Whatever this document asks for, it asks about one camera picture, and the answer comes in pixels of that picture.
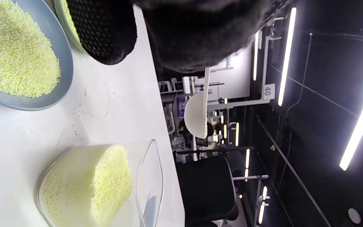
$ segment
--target white countertop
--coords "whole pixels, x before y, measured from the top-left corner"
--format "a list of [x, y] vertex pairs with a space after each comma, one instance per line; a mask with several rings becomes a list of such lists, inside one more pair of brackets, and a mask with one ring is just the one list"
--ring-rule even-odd
[[40, 173], [71, 145], [156, 139], [164, 168], [157, 227], [184, 227], [184, 208], [147, 28], [135, 8], [133, 52], [104, 66], [73, 52], [74, 79], [58, 105], [40, 112], [0, 106], [0, 227], [46, 227], [34, 202]]

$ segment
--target black office chair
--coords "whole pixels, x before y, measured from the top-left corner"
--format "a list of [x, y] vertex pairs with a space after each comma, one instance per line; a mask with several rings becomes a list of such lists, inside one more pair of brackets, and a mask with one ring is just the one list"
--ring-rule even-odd
[[239, 214], [236, 192], [226, 158], [215, 156], [176, 164], [176, 170], [186, 211], [186, 223], [236, 220]]

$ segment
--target white plastic scoop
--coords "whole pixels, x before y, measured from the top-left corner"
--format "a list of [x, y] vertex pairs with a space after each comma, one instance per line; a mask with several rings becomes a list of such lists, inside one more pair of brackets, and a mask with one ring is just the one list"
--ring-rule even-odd
[[210, 68], [205, 68], [204, 92], [193, 95], [184, 109], [184, 122], [188, 131], [195, 137], [207, 137], [207, 104]]

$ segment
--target light green bowl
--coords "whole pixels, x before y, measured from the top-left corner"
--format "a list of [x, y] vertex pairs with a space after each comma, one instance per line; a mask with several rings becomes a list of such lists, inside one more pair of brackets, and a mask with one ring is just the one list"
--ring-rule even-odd
[[76, 38], [76, 35], [72, 32], [72, 30], [69, 27], [68, 20], [64, 14], [64, 6], [62, 5], [61, 0], [54, 0], [54, 7], [56, 10], [58, 20], [60, 21], [62, 28], [64, 29], [64, 32], [68, 37], [68, 39], [75, 45], [75, 47], [78, 50], [80, 50], [82, 53], [86, 53], [85, 49], [82, 47], [82, 44], [79, 42], [79, 40]]

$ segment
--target white sign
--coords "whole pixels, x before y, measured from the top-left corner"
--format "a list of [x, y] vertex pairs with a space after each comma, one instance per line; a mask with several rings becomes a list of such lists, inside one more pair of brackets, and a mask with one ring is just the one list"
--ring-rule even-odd
[[275, 84], [266, 84], [263, 92], [264, 99], [275, 99]]

